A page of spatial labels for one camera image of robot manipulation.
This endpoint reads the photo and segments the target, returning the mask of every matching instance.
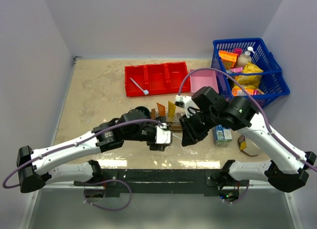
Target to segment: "blue plastic crate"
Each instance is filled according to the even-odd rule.
[[[263,73],[261,73],[262,78],[259,88],[265,94],[253,95],[252,97],[257,100],[262,108],[272,103],[278,97],[288,95],[290,93],[290,90],[282,76],[281,67],[274,59],[273,54],[267,50],[264,41],[261,38],[215,40],[213,42],[213,47],[214,50],[211,67],[220,69],[223,72],[225,72],[225,68],[219,56],[220,50],[233,52],[234,48],[241,48],[242,51],[245,52],[247,47],[253,47],[255,53],[251,54],[252,63],[256,64],[263,70]],[[233,95],[227,78],[218,73],[216,73],[216,76],[219,94],[227,101],[230,101],[233,98]]]

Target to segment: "red tray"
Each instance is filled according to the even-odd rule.
[[[185,62],[126,66],[124,70],[127,97],[145,96],[130,80],[133,78],[149,95],[178,93],[179,87],[188,74]],[[186,80],[182,93],[190,91],[190,80]]]

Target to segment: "basket handle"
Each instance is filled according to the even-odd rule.
[[[277,61],[275,60],[272,52],[269,53],[269,57],[271,58],[271,60],[275,63],[276,67],[278,70],[282,71],[282,68],[279,66],[279,64],[277,63]]]

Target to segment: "soap dispenser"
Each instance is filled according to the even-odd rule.
[[[237,59],[237,64],[236,64],[236,68],[238,67],[245,67],[246,64],[248,62],[251,62],[252,59],[251,59],[251,52],[255,53],[253,51],[253,47],[248,47],[247,48],[247,51],[244,52],[243,54],[241,54],[238,59]]]

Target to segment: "table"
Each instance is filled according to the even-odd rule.
[[[210,59],[79,59],[77,60],[66,102],[60,119],[55,144],[73,139],[99,126],[104,121],[120,117],[137,106],[156,108],[167,106],[175,94],[127,98],[124,88],[124,67],[151,63],[186,61],[188,69],[211,66]],[[238,148],[237,132],[226,146],[215,146],[211,134],[194,146],[182,147],[173,138],[165,152],[150,151],[145,142],[126,141],[123,147],[105,153],[77,159],[70,163],[97,160],[102,168],[134,169],[218,169],[230,159],[238,161],[266,161],[262,153],[248,157]]]

